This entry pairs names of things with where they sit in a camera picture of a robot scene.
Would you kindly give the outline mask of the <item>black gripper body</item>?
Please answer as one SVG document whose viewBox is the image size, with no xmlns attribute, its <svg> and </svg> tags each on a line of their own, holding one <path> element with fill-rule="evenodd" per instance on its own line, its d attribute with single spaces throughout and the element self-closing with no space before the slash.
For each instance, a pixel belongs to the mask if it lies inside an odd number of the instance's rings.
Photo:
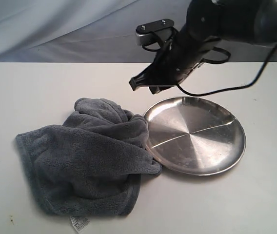
<svg viewBox="0 0 277 234">
<path fill-rule="evenodd" d="M 153 84 L 177 84 L 183 81 L 216 43 L 215 36 L 197 40 L 189 34 L 185 26 L 182 27 L 175 35 L 170 51 L 153 66 Z"/>
</svg>

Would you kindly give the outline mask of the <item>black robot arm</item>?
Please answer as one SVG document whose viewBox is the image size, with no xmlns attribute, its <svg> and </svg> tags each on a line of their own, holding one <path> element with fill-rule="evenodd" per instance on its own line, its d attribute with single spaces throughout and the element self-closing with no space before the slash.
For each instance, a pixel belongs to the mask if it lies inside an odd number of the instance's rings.
<svg viewBox="0 0 277 234">
<path fill-rule="evenodd" d="M 193 0 L 181 30 L 170 19 L 139 25 L 138 44 L 146 51 L 158 44 L 153 62 L 130 79 L 133 90 L 148 87 L 153 94 L 180 84 L 204 63 L 210 51 L 225 55 L 218 64 L 226 63 L 231 53 L 218 48 L 222 40 L 255 45 L 273 45 L 277 50 L 276 0 Z"/>
</svg>

